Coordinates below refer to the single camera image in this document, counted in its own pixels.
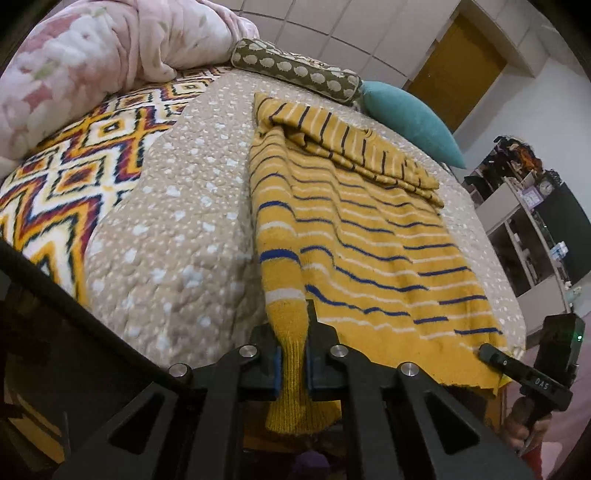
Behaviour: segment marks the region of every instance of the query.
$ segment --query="black screen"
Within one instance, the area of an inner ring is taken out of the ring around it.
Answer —
[[[563,262],[574,284],[591,270],[591,223],[573,193],[563,183],[540,203],[536,211],[556,243],[569,252]]]

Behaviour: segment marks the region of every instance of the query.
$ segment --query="hand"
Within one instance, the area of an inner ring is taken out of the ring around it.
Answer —
[[[534,408],[533,400],[521,397],[517,399],[513,405],[513,409],[509,416],[505,419],[505,423],[501,426],[499,436],[509,445],[513,450],[519,451],[524,447],[530,431],[524,425],[527,421],[530,412]],[[527,449],[527,452],[533,450],[542,444],[544,435],[550,428],[550,419],[552,415],[548,415],[534,424],[534,437]]]

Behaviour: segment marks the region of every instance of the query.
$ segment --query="bed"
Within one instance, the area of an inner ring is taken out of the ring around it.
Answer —
[[[525,325],[469,195],[371,118],[280,80],[211,67],[111,97],[0,187],[0,235],[162,367],[217,361],[265,320],[246,163],[257,91],[369,127],[441,184],[441,215],[517,358]]]

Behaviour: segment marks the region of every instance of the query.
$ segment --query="sweater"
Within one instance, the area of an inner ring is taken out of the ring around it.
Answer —
[[[340,416],[302,382],[308,316],[372,362],[415,362],[437,382],[493,390],[478,360],[505,345],[490,304],[449,235],[438,181],[371,129],[257,93],[249,153],[255,245],[283,389],[267,428],[313,433]]]

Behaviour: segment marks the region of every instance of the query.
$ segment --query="metal screw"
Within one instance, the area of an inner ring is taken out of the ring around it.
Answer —
[[[254,345],[244,345],[238,350],[238,353],[246,358],[252,358],[257,352],[258,350]]]
[[[405,362],[400,365],[400,371],[407,377],[414,377],[418,374],[418,366],[412,362]]]
[[[174,378],[184,377],[189,371],[189,366],[187,364],[174,364],[168,367],[168,373]]]
[[[345,347],[345,345],[333,345],[330,347],[330,354],[332,356],[343,358],[344,356],[347,356],[348,353],[349,349]]]

